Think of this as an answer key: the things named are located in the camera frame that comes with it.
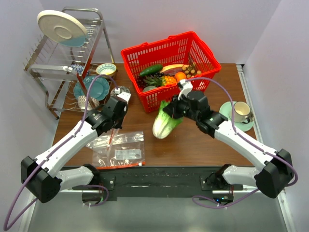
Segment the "toy napa cabbage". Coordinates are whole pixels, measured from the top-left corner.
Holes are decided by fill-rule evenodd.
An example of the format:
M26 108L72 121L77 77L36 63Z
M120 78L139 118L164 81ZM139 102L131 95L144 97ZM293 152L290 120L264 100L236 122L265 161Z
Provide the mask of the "toy napa cabbage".
M183 117L174 119L163 111L168 104L169 103L166 101L161 102L158 115L153 123L153 135L157 139L165 139L180 123L183 122Z

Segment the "zip bag red zipper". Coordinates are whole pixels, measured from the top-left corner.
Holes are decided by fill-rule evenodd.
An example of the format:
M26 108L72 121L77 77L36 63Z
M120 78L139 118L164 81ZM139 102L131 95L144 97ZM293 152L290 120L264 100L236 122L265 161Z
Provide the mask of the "zip bag red zipper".
M109 150L114 144L121 143L124 136L125 133L121 133L120 129L111 129L89 142L86 147L100 153L102 150Z

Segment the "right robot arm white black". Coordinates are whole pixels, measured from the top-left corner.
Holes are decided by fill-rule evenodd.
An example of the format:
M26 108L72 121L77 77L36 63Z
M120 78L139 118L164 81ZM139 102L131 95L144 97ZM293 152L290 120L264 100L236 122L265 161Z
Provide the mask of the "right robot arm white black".
M234 184L252 186L274 199L293 179L289 152L276 151L243 131L233 129L227 117L211 110L201 91L191 91L181 98L174 96L163 111L173 119L186 117L195 121L201 132L229 145L253 164L253 167L225 164L205 179L208 185L221 190Z

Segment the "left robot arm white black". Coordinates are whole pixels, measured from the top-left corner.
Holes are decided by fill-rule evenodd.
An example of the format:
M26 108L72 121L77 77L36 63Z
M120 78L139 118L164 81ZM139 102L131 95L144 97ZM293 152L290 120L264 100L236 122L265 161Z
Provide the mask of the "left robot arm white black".
M27 156L21 161L22 184L42 203L52 200L60 191L76 186L96 189L100 184L99 171L90 164L62 170L62 167L89 142L111 129L120 129L128 110L129 98L112 96L102 111L91 110L53 147L36 158Z

